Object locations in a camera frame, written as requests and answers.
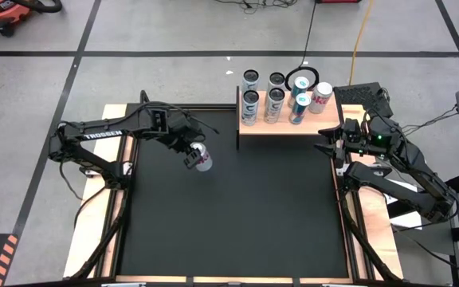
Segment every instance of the yellow cord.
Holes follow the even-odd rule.
[[[370,0],[370,4],[367,6],[366,15],[364,15],[364,19],[363,19],[363,24],[361,24],[360,26],[359,36],[357,36],[357,41],[355,42],[354,53],[351,55],[350,80],[348,82],[349,85],[351,85],[351,80],[354,77],[354,65],[355,65],[355,55],[357,54],[357,47],[359,46],[360,37],[363,35],[364,26],[366,25],[367,17],[370,15],[371,7],[373,6],[373,2],[375,2],[375,0]]]

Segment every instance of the black wheel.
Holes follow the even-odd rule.
[[[5,37],[12,37],[14,35],[15,29],[10,26],[0,27],[0,34]]]

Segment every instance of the red vacuum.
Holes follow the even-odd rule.
[[[25,21],[31,11],[56,13],[61,11],[61,0],[53,0],[53,6],[46,6],[39,0],[0,0],[0,33],[5,37],[14,34],[15,26]]]

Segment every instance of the black ring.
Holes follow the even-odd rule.
[[[308,66],[304,66],[304,67],[301,66],[301,67],[298,67],[298,68],[294,69],[293,71],[288,73],[288,75],[286,75],[286,78],[284,79],[284,86],[288,89],[288,91],[290,91],[290,92],[292,91],[292,88],[288,84],[288,82],[290,80],[290,77],[294,73],[297,73],[297,72],[302,71],[302,70],[310,71],[313,74],[315,74],[315,82],[308,87],[308,91],[312,91],[315,88],[315,86],[320,82],[320,75],[318,74],[318,71],[316,71],[315,68],[311,68],[311,67],[308,67]]]

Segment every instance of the wooden shelf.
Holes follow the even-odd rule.
[[[333,128],[339,125],[338,108],[335,104],[334,95],[325,106],[324,112],[313,114],[306,111],[305,117],[301,124],[291,124],[288,117],[292,109],[288,106],[290,92],[284,92],[286,95],[283,103],[283,108],[280,111],[279,120],[275,124],[268,124],[264,121],[265,115],[265,97],[266,91],[258,91],[260,102],[258,105],[258,115],[256,123],[252,126],[246,126],[241,122],[241,95],[238,97],[239,103],[239,133],[245,135],[318,135],[318,130],[325,128]]]

